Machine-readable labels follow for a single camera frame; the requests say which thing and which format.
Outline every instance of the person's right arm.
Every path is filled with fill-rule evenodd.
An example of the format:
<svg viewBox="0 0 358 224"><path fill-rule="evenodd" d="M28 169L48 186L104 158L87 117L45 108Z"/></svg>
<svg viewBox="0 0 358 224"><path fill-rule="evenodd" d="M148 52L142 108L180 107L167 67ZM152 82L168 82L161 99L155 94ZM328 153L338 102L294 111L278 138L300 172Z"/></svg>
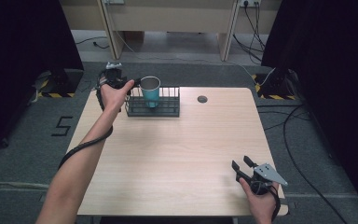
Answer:
<svg viewBox="0 0 358 224"><path fill-rule="evenodd" d="M249 202L249 208L255 218L257 224L270 224L272 223L272 214L275 210L275 199L271 193L264 195L254 195L248 183L240 178L240 184L246 193ZM279 184L273 182L272 186L278 190Z"/></svg>

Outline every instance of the desk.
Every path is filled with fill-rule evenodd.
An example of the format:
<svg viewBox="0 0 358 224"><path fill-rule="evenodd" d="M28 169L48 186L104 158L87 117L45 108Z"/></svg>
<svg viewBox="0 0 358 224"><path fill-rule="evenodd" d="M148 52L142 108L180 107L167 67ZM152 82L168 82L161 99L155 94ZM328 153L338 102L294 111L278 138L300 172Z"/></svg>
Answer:
<svg viewBox="0 0 358 224"><path fill-rule="evenodd" d="M123 49L120 31L217 33L220 57L227 59L238 0L126 0L124 5L98 1L114 59Z"/></svg>
<svg viewBox="0 0 358 224"><path fill-rule="evenodd" d="M197 98L208 98L205 104ZM274 166L251 91L181 88L179 118L129 118L123 106L78 211L95 216L249 216L231 161ZM101 114L92 92L69 148ZM279 195L284 197L282 188ZM287 205L280 216L287 214Z"/></svg>

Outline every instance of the light wood tabletop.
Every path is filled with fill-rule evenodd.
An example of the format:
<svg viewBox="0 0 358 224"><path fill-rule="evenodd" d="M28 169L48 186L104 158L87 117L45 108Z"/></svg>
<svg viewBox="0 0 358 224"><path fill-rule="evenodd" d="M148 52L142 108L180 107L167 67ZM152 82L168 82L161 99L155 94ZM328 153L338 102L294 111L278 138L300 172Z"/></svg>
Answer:
<svg viewBox="0 0 358 224"><path fill-rule="evenodd" d="M201 95L207 103L198 102ZM69 149L100 114L92 92ZM231 168L234 160L252 175L244 155L274 166L248 89L180 88L179 118L128 117L123 106L78 214L250 216ZM282 188L279 195L284 198ZM279 215L287 212L283 204Z"/></svg>

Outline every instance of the cup rim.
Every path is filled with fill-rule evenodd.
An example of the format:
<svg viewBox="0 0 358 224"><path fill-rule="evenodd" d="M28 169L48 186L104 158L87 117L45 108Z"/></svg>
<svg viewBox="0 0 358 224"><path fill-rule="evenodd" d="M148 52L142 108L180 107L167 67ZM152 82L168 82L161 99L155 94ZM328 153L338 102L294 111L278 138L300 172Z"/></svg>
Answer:
<svg viewBox="0 0 358 224"><path fill-rule="evenodd" d="M141 83L142 83L142 80L144 80L145 78L151 78L151 77L143 77L143 78L141 78ZM144 89L144 88L142 88L141 84L139 85L139 88L141 88L141 90L143 90L143 91L155 91L156 89L158 89L159 86L161 85L161 81L159 80L158 77L152 77L152 78L155 78L155 79L158 80L158 86L155 89L152 89L152 90Z"/></svg>

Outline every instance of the basket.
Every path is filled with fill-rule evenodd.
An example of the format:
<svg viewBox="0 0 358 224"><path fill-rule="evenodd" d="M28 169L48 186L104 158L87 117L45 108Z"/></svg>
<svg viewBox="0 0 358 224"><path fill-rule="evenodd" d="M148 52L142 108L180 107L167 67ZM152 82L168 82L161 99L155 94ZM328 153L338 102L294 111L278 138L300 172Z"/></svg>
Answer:
<svg viewBox="0 0 358 224"><path fill-rule="evenodd" d="M140 88L133 88L127 96L125 107L129 117L179 117L180 88L177 86L159 87L159 99L156 107L147 106Z"/></svg>

